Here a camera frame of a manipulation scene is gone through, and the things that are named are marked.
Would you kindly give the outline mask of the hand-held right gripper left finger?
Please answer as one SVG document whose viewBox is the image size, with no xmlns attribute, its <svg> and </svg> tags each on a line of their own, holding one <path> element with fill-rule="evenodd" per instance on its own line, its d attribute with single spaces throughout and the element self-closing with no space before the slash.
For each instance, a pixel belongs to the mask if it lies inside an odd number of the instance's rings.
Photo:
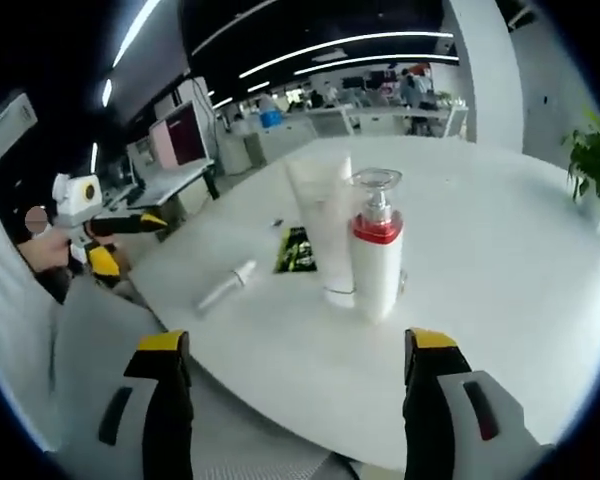
<svg viewBox="0 0 600 480">
<path fill-rule="evenodd" d="M 192 479 L 184 330 L 145 336 L 90 393 L 89 479 Z"/>
</svg>

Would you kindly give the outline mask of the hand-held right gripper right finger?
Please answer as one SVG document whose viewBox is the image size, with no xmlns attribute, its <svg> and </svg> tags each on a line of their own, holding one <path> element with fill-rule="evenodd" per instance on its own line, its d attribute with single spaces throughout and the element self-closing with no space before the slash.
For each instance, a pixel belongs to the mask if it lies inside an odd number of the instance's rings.
<svg viewBox="0 0 600 480">
<path fill-rule="evenodd" d="M 444 333 L 404 333 L 406 479 L 523 479 L 552 450 L 522 405 Z"/>
</svg>

